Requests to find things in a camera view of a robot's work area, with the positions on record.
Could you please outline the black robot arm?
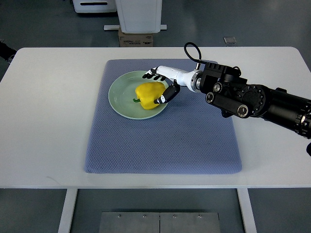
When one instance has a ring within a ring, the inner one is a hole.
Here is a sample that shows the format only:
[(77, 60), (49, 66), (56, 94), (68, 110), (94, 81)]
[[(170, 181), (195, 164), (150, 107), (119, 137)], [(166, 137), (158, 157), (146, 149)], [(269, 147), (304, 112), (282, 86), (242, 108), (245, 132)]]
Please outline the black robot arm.
[(204, 70), (190, 81), (191, 90), (206, 96), (206, 102), (222, 111), (227, 118), (259, 117), (289, 129), (298, 135), (311, 137), (311, 101), (287, 93), (285, 89), (270, 89), (261, 84), (248, 84), (239, 67), (228, 67), (201, 58), (192, 61)]

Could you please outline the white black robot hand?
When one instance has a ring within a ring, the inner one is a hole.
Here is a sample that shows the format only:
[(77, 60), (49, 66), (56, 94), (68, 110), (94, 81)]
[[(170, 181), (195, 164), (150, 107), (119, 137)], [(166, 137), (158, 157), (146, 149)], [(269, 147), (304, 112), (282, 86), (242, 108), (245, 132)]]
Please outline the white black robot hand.
[(170, 102), (180, 91), (181, 86), (186, 86), (192, 92), (200, 92), (200, 82), (203, 72), (195, 69), (187, 72), (173, 67), (158, 66), (148, 70), (142, 77), (144, 79), (154, 79), (173, 81), (168, 88), (154, 100), (154, 104), (164, 104)]

